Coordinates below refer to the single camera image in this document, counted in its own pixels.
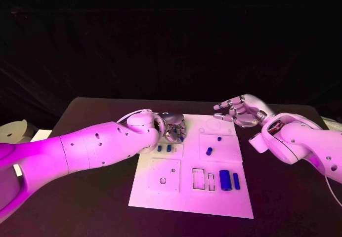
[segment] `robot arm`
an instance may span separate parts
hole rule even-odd
[[[300,115],[276,115],[266,103],[245,94],[218,105],[229,106],[229,114],[214,114],[216,119],[232,121],[241,127],[263,126],[261,132],[250,139],[250,144],[263,153],[270,150],[289,164],[307,160],[319,172],[342,183],[342,133],[325,131]]]
[[[167,124],[170,128],[183,123],[183,115],[176,115],[176,118],[180,122]],[[32,143],[0,143],[0,222],[53,179],[152,151],[166,133],[163,118],[150,110],[141,110],[123,124],[107,122]],[[177,142],[180,135],[185,137],[179,134],[175,140],[169,140]],[[22,183],[14,174],[14,164],[22,169]]]

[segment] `black curtain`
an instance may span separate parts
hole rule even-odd
[[[0,22],[1,123],[52,129],[76,96],[219,102],[251,93],[342,115],[338,7],[12,5]]]

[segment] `tabletop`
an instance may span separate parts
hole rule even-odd
[[[182,114],[214,114],[214,102],[76,98],[51,137],[102,122],[117,121],[139,109]],[[300,114],[326,128],[313,107],[270,105],[277,113]],[[254,219],[128,206],[139,155],[75,172],[48,183],[0,224],[1,236],[201,237],[342,236],[342,209],[326,180],[300,160],[283,163],[270,151],[260,154],[248,139],[260,126],[235,127]],[[342,200],[342,185],[330,180]]]

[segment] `circular hole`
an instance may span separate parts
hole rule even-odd
[[[333,164],[330,169],[332,171],[335,171],[338,169],[338,166]]]
[[[162,183],[162,184],[166,184],[166,178],[162,178],[162,179],[160,179],[160,183]]]

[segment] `shape sorting board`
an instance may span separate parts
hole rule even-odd
[[[166,152],[170,142],[163,138],[162,151],[156,147],[140,154],[128,206],[253,218],[234,123],[206,115],[185,115],[185,123],[182,144],[172,144]],[[234,186],[231,191],[221,190],[224,169],[232,183],[232,174],[238,174],[240,190]],[[202,184],[203,189],[193,188]]]

